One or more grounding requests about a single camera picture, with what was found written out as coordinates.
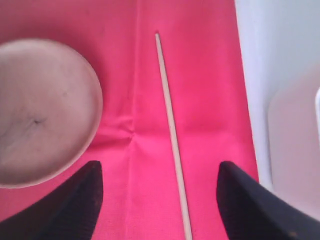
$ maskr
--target pink fabric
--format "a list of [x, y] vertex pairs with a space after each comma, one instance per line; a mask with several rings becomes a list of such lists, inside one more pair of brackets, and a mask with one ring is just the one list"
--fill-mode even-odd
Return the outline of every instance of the pink fabric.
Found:
[[0, 42], [50, 38], [83, 54], [104, 95], [86, 153], [58, 177], [0, 189], [0, 220], [26, 208], [88, 160], [104, 200], [94, 240], [182, 240], [183, 223], [155, 32], [162, 40], [195, 240], [227, 239], [216, 204], [218, 166], [257, 178], [234, 2], [1, 0]]

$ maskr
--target white object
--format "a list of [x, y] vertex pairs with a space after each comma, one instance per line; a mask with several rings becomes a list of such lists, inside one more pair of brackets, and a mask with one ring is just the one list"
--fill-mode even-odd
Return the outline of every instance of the white object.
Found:
[[0, 45], [0, 187], [42, 183], [87, 149], [102, 115], [90, 64], [58, 42]]
[[320, 1], [235, 0], [235, 8], [259, 182], [272, 189], [268, 106], [320, 63]]
[[187, 195], [186, 195], [186, 189], [185, 189], [183, 169], [182, 169], [181, 159], [180, 159], [174, 112], [173, 112], [172, 103], [171, 103], [164, 55], [162, 52], [160, 37], [158, 33], [155, 34], [155, 43], [156, 43], [156, 49], [158, 54], [158, 60], [159, 60], [159, 68], [160, 68], [162, 89], [163, 89], [164, 100], [165, 100], [166, 114], [168, 118], [169, 130], [170, 130], [170, 138], [171, 138], [171, 145], [172, 145], [174, 165], [175, 165], [175, 174], [176, 174], [179, 196], [180, 196], [184, 236], [185, 236], [185, 240], [192, 240], [193, 238], [192, 238], [192, 231], [191, 231], [191, 224], [190, 224], [190, 217], [189, 217], [189, 210], [188, 210], [188, 203], [187, 203]]
[[268, 127], [274, 192], [320, 220], [320, 67], [274, 96]]

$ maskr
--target wooden stick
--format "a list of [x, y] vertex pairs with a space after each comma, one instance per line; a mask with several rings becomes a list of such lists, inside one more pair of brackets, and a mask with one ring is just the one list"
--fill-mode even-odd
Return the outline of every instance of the wooden stick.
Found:
[[185, 240], [192, 240], [193, 238], [192, 238], [191, 224], [190, 224], [190, 218], [189, 218], [187, 195], [186, 195], [185, 182], [184, 182], [184, 176], [183, 176], [180, 153], [179, 153], [179, 145], [178, 145], [178, 138], [177, 138], [177, 132], [176, 132], [175, 119], [174, 119], [174, 112], [173, 112], [172, 103], [171, 103], [165, 60], [162, 52], [159, 33], [155, 34], [155, 43], [156, 43], [156, 49], [158, 53], [166, 114], [167, 114], [168, 123], [169, 123], [171, 145], [172, 145], [173, 158], [174, 158], [174, 164], [175, 164], [175, 174], [176, 174], [178, 190], [180, 195], [180, 205], [181, 205], [181, 213], [182, 213], [182, 220], [183, 220], [183, 227], [184, 227], [184, 235], [185, 235]]

